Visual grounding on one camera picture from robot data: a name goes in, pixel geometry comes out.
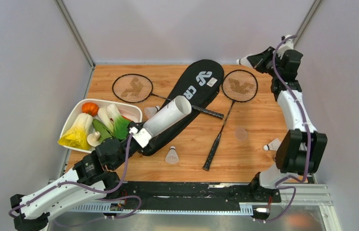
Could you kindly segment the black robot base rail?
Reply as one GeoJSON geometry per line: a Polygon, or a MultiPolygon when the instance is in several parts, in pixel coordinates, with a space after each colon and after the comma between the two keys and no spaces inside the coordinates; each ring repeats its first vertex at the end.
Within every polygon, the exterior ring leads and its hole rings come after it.
{"type": "Polygon", "coordinates": [[[163,211],[238,211],[241,203],[281,202],[279,191],[253,189],[248,183],[129,181],[108,195],[126,209],[163,211]]]}

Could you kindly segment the white shuttlecock tube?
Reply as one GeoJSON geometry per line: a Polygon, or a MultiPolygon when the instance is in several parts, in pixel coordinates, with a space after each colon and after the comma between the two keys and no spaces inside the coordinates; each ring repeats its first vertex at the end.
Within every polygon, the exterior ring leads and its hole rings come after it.
{"type": "Polygon", "coordinates": [[[188,99],[182,95],[176,96],[153,117],[147,120],[142,128],[153,138],[185,118],[191,112],[192,107],[188,99]]]}

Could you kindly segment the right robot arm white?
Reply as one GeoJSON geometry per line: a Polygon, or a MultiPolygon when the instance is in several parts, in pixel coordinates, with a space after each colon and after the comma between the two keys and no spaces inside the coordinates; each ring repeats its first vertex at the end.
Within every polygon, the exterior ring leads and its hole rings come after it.
{"type": "Polygon", "coordinates": [[[326,134],[318,132],[310,121],[303,103],[302,88],[296,79],[302,57],[294,49],[276,51],[269,47],[239,61],[272,77],[271,92],[282,109],[288,129],[276,151],[275,164],[252,180],[249,193],[255,201],[264,200],[269,189],[276,189],[289,178],[316,173],[328,142],[326,134]]]}

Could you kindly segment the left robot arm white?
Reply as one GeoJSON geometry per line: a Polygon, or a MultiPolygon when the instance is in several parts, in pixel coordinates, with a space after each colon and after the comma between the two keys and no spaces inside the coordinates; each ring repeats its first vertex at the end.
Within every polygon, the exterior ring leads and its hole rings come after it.
{"type": "Polygon", "coordinates": [[[41,231],[58,216],[93,200],[115,200],[122,195],[125,176],[115,170],[144,148],[152,138],[145,123],[130,122],[124,139],[108,137],[57,180],[29,195],[10,198],[9,216],[17,231],[41,231]]]}

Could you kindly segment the clear plastic tube lid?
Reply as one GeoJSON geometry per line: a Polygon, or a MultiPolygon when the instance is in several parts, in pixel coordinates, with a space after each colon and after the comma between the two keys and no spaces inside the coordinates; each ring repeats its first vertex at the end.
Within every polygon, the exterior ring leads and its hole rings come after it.
{"type": "Polygon", "coordinates": [[[237,128],[234,137],[239,141],[244,141],[248,137],[248,132],[244,128],[237,128]]]}

